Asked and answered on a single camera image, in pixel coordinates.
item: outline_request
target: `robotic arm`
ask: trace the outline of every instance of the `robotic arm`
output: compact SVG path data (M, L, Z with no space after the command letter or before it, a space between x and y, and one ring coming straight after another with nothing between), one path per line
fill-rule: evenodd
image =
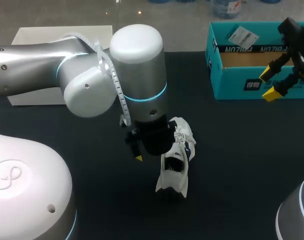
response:
M287 46L287 52L278 59L271 61L260 79L263 82L270 80L275 74L281 72L281 68L292 59L294 63L293 74L280 82L277 82L269 89L263 98L268 102L284 97L288 90L297 84L299 80L304 82L304 27L296 23L292 18L287 18L278 26L278 31L282 35L283 43Z
M68 109L85 118L104 113L118 96L121 124L135 126L125 140L134 156L142 160L139 141L152 155L167 152L175 126L166 117L160 33L130 25L114 34L109 50L77 34L51 43L0 46L0 96L60 87Z

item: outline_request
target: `black table surface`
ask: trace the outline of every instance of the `black table surface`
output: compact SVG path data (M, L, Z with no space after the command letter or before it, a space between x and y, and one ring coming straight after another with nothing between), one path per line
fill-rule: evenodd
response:
M0 134L48 145L72 175L79 239L276 240L280 204L304 180L304 99L215 100L204 52L166 53L169 117L197 141L187 198L155 193L160 157L133 159L116 100L101 116L12 107Z

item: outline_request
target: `floor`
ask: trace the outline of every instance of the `floor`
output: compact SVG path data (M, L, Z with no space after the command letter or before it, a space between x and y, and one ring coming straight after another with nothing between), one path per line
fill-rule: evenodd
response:
M304 0L248 0L232 21L281 21L289 16L304 21ZM11 44L20 27L112 25L116 31L140 23L160 31L167 52L204 51L210 21L231 20L215 17L207 0L0 0L0 45Z

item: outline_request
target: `shoe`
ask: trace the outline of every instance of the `shoe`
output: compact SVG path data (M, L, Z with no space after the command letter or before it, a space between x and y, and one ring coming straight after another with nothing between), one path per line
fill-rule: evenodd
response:
M194 158L196 141L187 121L182 117L174 117L175 132L172 148L161 156L161 173L157 180L157 192L160 189L173 188L186 198L188 193L189 161Z

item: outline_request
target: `white box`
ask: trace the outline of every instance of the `white box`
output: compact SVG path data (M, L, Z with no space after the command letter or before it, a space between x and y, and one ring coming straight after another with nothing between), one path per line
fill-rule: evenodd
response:
M78 33L91 42L99 40L102 47L110 47L113 35L112 26L47 26L21 27L12 45L43 44L56 41L69 33ZM23 105L64 105L59 87L31 91L8 97L13 106Z

